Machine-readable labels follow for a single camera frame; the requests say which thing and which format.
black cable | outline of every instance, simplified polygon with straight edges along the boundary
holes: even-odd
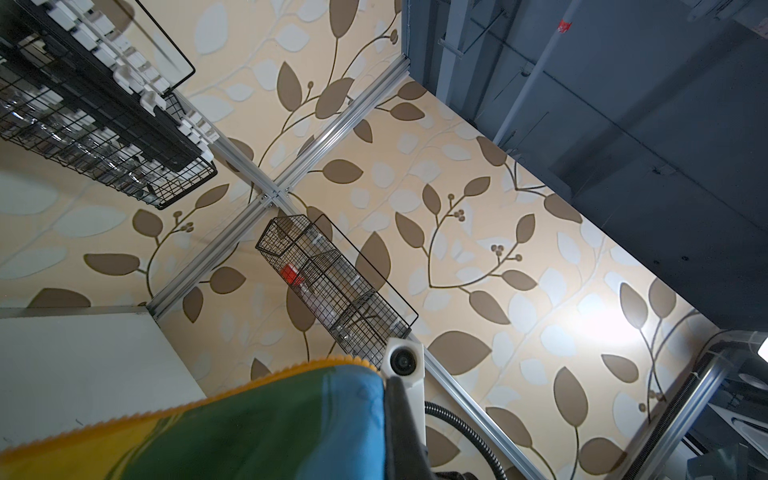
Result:
[[[443,422],[448,423],[453,428],[459,430],[462,435],[472,442],[472,444],[480,451],[480,455],[482,455],[483,458],[485,458],[485,461],[488,462],[488,466],[491,467],[496,480],[507,480],[507,475],[504,473],[502,464],[498,462],[496,455],[493,454],[488,447],[488,444],[480,438],[480,435],[478,435],[471,426],[467,425],[464,420],[460,419],[450,410],[444,409],[440,405],[432,402],[424,402],[424,412],[427,415],[432,415],[433,417],[441,419]]]

metal bracket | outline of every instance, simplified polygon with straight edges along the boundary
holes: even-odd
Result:
[[[459,59],[459,60],[461,60],[462,57],[464,56],[464,52],[463,51],[459,50],[458,48],[456,48],[453,45],[451,45],[448,42],[446,42],[444,38],[438,38],[437,39],[437,45],[440,45],[445,50],[448,50],[449,52],[453,53],[453,55],[457,59]]]

camera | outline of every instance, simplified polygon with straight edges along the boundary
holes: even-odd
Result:
[[[424,346],[419,342],[392,337],[386,344],[382,375],[402,379],[416,431],[426,445],[424,422]]]

black wire grid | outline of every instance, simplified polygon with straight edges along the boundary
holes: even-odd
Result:
[[[178,130],[172,93],[153,116],[44,7],[19,6],[0,29],[2,138],[159,210],[217,174]]]
[[[323,218],[327,220],[322,215],[313,223],[306,215],[275,217],[256,248],[345,353],[380,367],[387,339],[406,338],[418,314],[409,323],[384,300],[317,226]],[[362,261],[367,261],[359,250],[358,254]],[[392,284],[386,283],[415,313]]]

wall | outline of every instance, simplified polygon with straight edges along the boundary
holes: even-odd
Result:
[[[178,65],[186,65],[138,7],[98,4],[163,74],[181,77]],[[397,5],[332,2],[333,22],[323,0],[148,7],[197,66],[180,90],[255,162],[264,157],[262,167],[277,174],[333,112],[346,107],[346,94],[356,96],[399,54]],[[283,74],[281,65],[288,65]],[[335,83],[341,77],[348,80]],[[311,96],[309,82],[316,85]],[[294,108],[297,102],[302,105]],[[315,111],[329,117],[318,120]],[[273,161],[275,155],[285,161]],[[0,306],[27,306],[44,289],[59,290],[46,290],[34,305],[149,301],[250,201],[248,183],[226,162],[216,165],[213,180],[158,212],[0,141]],[[227,278],[239,281],[239,275]]]
[[[570,478],[577,452],[576,474],[611,471],[716,329],[423,89],[366,125],[294,197],[389,272],[417,337],[542,472]]]
[[[208,396],[268,372],[343,354],[300,300],[294,297],[287,306],[288,286],[255,248],[276,213],[264,217],[253,228],[256,234],[240,241],[225,265],[214,269],[160,321],[168,341]],[[216,278],[224,278],[232,266],[242,283],[235,283],[237,288],[230,293],[216,294],[214,288],[231,289],[220,290]]]
[[[150,10],[197,67],[181,93],[272,177],[400,53],[395,0],[194,0]],[[162,74],[187,71],[135,11],[141,28],[131,27],[131,40],[154,53]]]
[[[0,359],[3,449],[205,398],[146,311],[3,318]]]

